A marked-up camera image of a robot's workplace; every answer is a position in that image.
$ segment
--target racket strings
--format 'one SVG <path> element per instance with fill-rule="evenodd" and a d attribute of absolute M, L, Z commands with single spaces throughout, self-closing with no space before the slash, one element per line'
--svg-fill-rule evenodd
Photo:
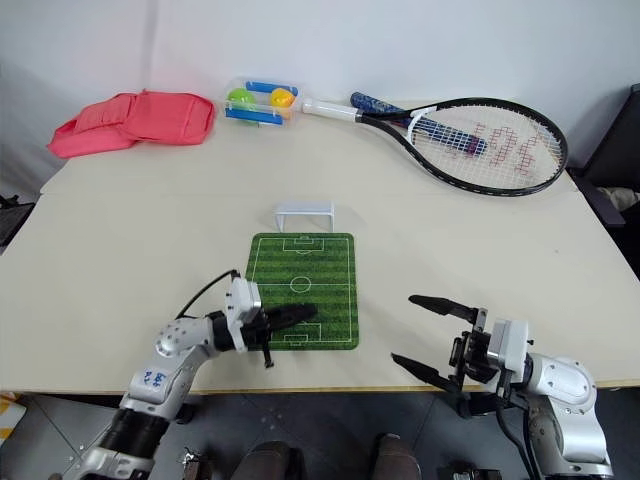
<path fill-rule="evenodd" d="M 552 178 L 563 163 L 562 146 L 546 127 L 494 106 L 423 114 L 407 137 L 438 169 L 484 187 L 536 186 Z"/>

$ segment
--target black tennis racket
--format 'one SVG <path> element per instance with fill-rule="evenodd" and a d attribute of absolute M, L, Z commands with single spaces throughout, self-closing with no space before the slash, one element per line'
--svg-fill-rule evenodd
<path fill-rule="evenodd" d="M 461 98 L 374 113 L 306 99 L 302 111 L 379 128 L 429 173 L 475 193 L 529 195 L 551 185 L 567 164 L 560 129 L 535 110 L 505 100 Z"/>

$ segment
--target racket frame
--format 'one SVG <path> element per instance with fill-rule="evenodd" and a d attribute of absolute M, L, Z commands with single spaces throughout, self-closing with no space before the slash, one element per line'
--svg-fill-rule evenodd
<path fill-rule="evenodd" d="M 510 110 L 512 112 L 518 113 L 520 115 L 524 115 L 525 117 L 534 120 L 539 125 L 546 128 L 546 130 L 553 136 L 553 138 L 558 142 L 560 147 L 561 159 L 558 163 L 558 168 L 554 175 L 545 180 L 542 183 L 537 185 L 533 185 L 531 187 L 524 188 L 496 188 L 496 187 L 488 187 L 482 185 L 476 185 L 475 183 L 470 183 L 464 180 L 460 180 L 459 178 L 453 177 L 446 172 L 443 172 L 435 165 L 431 164 L 407 139 L 402 133 L 396 130 L 392 125 L 385 123 L 387 121 L 393 122 L 402 119 L 406 119 L 408 116 L 413 117 L 412 121 L 415 123 L 417 118 L 420 118 L 420 115 L 416 115 L 414 112 L 421 111 L 424 109 L 430 109 L 429 111 L 437 111 L 442 109 L 448 109 L 453 107 L 465 107 L 465 106 L 481 106 L 481 107 L 497 107 L 505 110 Z M 370 125 L 372 127 L 378 128 L 393 138 L 395 138 L 409 154 L 431 175 L 434 177 L 446 182 L 454 187 L 461 188 L 463 190 L 467 190 L 474 193 L 479 193 L 483 195 L 492 195 L 499 197 L 520 197 L 524 195 L 531 195 L 532 193 L 539 192 L 540 190 L 544 190 L 553 182 L 555 182 L 558 177 L 564 172 L 565 167 L 567 166 L 568 161 L 568 146 L 567 139 L 564 134 L 558 128 L 558 126 L 553 123 L 549 118 L 542 115 L 540 112 L 536 112 L 535 110 L 525 107 L 524 105 L 520 105 L 518 103 L 509 102 L 507 100 L 500 100 L 497 98 L 485 98 L 485 97 L 468 97 L 468 98 L 458 98 L 455 100 L 448 100 L 445 102 L 433 103 L 431 105 L 425 105 L 418 108 L 412 108 L 410 110 L 403 110 L 400 112 L 384 112 L 384 113 L 376 113 L 376 112 L 364 112 L 362 110 L 358 110 L 355 115 L 355 121 L 357 123 L 364 123 L 366 125 Z"/>

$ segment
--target center circle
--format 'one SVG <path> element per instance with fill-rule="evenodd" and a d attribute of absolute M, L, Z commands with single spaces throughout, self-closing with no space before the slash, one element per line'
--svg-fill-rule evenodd
<path fill-rule="evenodd" d="M 311 280 L 309 277 L 294 277 L 293 280 L 289 282 L 289 288 L 296 293 L 308 292 L 311 288 Z"/>

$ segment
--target yellow ball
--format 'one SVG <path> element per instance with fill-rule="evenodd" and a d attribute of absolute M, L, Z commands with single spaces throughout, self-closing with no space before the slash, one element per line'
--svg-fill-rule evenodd
<path fill-rule="evenodd" d="M 272 107 L 287 108 L 293 104 L 295 99 L 295 95 L 289 90 L 275 88 L 271 92 L 270 103 Z"/>

